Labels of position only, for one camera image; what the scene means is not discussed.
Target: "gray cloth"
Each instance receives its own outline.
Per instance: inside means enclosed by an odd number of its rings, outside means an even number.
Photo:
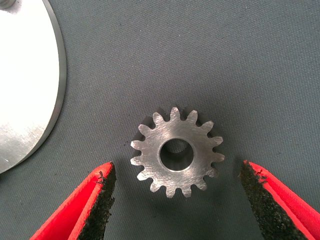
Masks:
[[[51,0],[67,88],[49,138],[0,175],[0,239],[29,238],[95,167],[117,182],[105,239],[262,239],[238,178],[262,165],[320,211],[320,4]],[[130,141],[158,107],[191,106],[223,136],[217,179],[167,199]]]

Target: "machined metal surface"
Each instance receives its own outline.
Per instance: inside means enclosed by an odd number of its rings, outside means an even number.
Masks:
[[[0,23],[2,173],[30,156],[51,132],[63,103],[67,64],[48,0],[15,1],[0,10]]]
[[[156,192],[161,186],[166,187],[166,196],[172,198],[176,189],[181,189],[185,197],[191,196],[191,185],[196,185],[199,189],[207,189],[204,176],[216,177],[217,170],[212,167],[212,163],[221,162],[225,156],[214,152],[213,148],[223,142],[221,136],[208,137],[207,134],[212,129],[214,123],[207,121],[197,125],[198,112],[191,111],[186,119],[181,119],[179,109],[173,107],[170,119],[164,120],[164,116],[158,112],[153,114],[155,128],[150,128],[144,124],[138,129],[145,137],[144,140],[133,140],[131,146],[140,151],[141,154],[131,159],[131,164],[144,166],[137,178],[142,181],[152,178],[150,186],[152,192]],[[184,160],[184,165],[176,169],[167,164],[163,159],[164,146],[170,141],[180,140],[191,146],[191,150],[186,148],[183,155],[190,155],[191,161]],[[179,162],[174,151],[169,154],[171,161]]]

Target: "red plier jaw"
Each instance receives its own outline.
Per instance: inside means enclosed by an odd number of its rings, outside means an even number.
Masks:
[[[116,171],[112,162],[93,170],[47,219],[31,240],[103,239],[114,199]]]
[[[245,160],[240,179],[266,239],[320,240],[320,213],[268,170]]]

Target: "spur gear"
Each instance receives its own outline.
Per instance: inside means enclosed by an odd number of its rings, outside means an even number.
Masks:
[[[204,191],[207,189],[204,176],[216,177],[218,175],[212,163],[223,161],[225,156],[213,152],[213,148],[220,145],[223,138],[221,136],[208,137],[207,134],[214,123],[207,121],[198,126],[197,120],[197,111],[192,110],[186,119],[181,120],[178,108],[173,107],[169,121],[165,121],[160,113],[155,112],[153,114],[155,128],[139,125],[138,129],[145,136],[145,140],[131,142],[134,149],[141,151],[141,155],[131,159],[131,164],[144,166],[144,170],[138,174],[137,178],[140,181],[152,178],[153,182],[150,186],[152,192],[165,186],[168,198],[175,195],[176,189],[181,189],[183,195],[188,198],[191,196],[191,185],[196,185]],[[185,141],[191,147],[184,151],[191,152],[191,161],[184,161],[182,168],[171,168],[164,162],[162,154],[164,145],[172,140]]]

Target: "metal plate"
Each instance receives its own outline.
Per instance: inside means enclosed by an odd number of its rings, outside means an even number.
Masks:
[[[67,66],[62,34],[47,0],[0,10],[0,173],[29,157],[60,113]]]

